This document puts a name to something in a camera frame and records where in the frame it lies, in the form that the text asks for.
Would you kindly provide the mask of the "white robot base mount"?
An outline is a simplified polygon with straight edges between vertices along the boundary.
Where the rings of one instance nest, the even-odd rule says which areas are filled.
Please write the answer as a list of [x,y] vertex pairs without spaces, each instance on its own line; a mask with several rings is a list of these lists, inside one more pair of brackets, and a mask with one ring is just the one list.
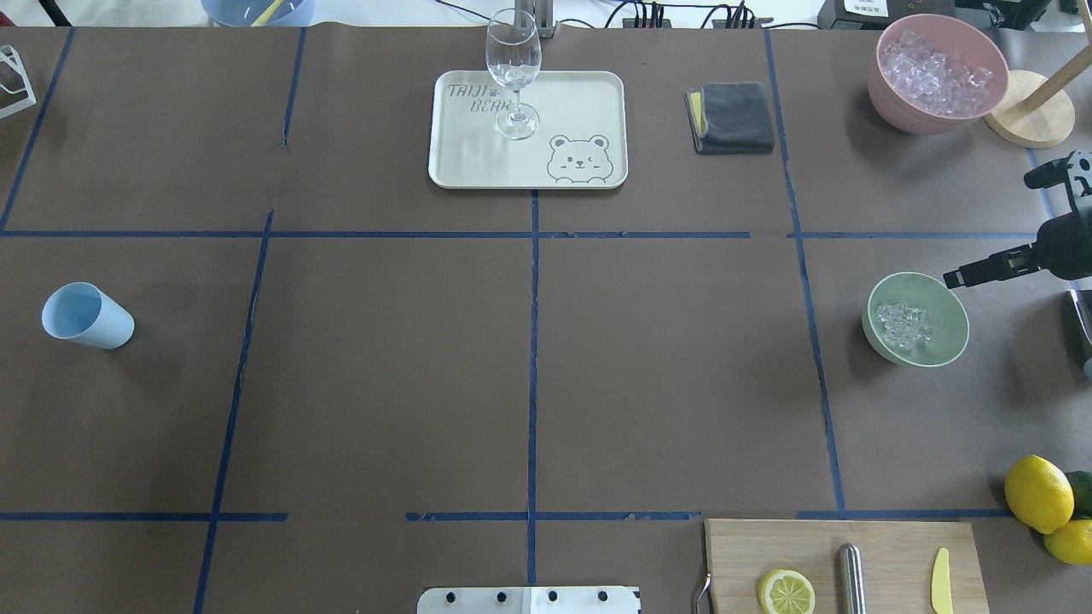
[[629,586],[513,586],[432,588],[417,613],[641,613],[640,590]]

